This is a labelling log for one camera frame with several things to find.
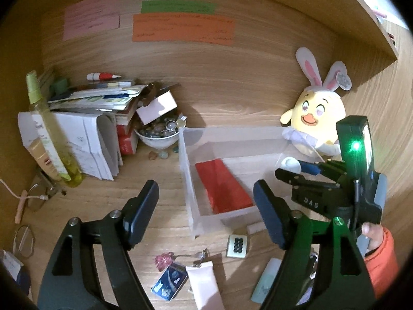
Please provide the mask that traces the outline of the right hand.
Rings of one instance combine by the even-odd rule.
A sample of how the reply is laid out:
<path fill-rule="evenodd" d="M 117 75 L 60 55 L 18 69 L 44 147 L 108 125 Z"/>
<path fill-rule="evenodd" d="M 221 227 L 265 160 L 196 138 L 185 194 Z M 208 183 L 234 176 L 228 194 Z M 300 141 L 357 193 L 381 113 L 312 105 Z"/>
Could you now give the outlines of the right hand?
<path fill-rule="evenodd" d="M 381 224 L 364 222 L 362 225 L 362 235 L 369 239 L 368 252 L 375 251 L 384 240 L 384 228 Z"/>

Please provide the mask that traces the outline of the orange sleeve forearm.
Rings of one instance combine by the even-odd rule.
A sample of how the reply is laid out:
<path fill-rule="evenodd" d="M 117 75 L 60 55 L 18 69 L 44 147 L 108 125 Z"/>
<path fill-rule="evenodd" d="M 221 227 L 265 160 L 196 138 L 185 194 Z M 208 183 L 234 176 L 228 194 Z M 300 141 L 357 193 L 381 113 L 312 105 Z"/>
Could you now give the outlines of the orange sleeve forearm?
<path fill-rule="evenodd" d="M 382 227 L 384 240 L 381 246 L 367 252 L 364 258 L 377 299 L 391 287 L 399 272 L 393 235 L 386 227 Z"/>

